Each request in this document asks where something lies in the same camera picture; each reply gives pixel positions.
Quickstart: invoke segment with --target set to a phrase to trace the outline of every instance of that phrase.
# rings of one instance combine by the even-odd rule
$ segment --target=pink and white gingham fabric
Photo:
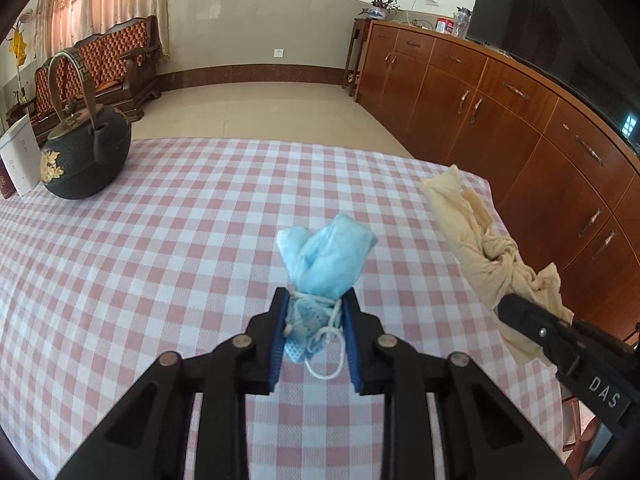
[[[343,212],[380,240],[355,287],[363,309],[419,351],[471,354],[559,451],[555,368],[516,368],[418,191],[441,171],[289,142],[145,140],[88,200],[40,187],[0,202],[2,428],[52,479],[160,352],[208,352],[267,309],[288,283],[278,230]],[[488,184],[463,177],[494,210]],[[337,359],[332,347],[314,362],[322,372]],[[379,474],[382,400],[357,396],[346,369],[323,382],[285,360],[247,415],[252,478]]]

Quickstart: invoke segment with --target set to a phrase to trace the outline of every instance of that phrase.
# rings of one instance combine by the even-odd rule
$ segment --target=teapot handle
[[[60,121],[64,121],[69,117],[69,114],[66,113],[62,107],[62,101],[60,100],[60,93],[56,83],[56,69],[58,68],[58,63],[60,62],[61,57],[66,57],[78,73],[78,77],[82,83],[82,97],[86,103],[86,109],[89,111],[91,124],[95,130],[98,126],[98,119],[95,111],[95,84],[94,80],[91,79],[91,74],[89,74],[89,70],[84,63],[84,59],[82,59],[82,56],[80,56],[80,53],[76,48],[66,48],[51,58],[51,63],[49,64],[49,93],[51,94],[53,107],[58,114]]]

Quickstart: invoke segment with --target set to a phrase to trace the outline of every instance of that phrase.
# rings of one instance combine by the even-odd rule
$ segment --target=floral curtain
[[[38,0],[36,58],[39,64],[92,34],[131,18],[158,18],[162,53],[168,56],[167,0]]]

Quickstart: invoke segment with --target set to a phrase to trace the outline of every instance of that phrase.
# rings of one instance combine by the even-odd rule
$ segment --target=black cast iron teapot
[[[66,57],[78,72],[86,108],[69,113],[62,107],[56,68]],[[96,105],[95,86],[82,56],[74,48],[57,53],[49,65],[49,91],[60,124],[42,149],[40,176],[53,194],[79,200],[98,193],[120,173],[131,146],[131,124],[111,106]]]

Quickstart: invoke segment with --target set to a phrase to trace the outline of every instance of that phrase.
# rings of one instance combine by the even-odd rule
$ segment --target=beige floor tile
[[[133,123],[134,139],[231,137],[343,146],[411,157],[339,86],[235,83],[165,92]]]

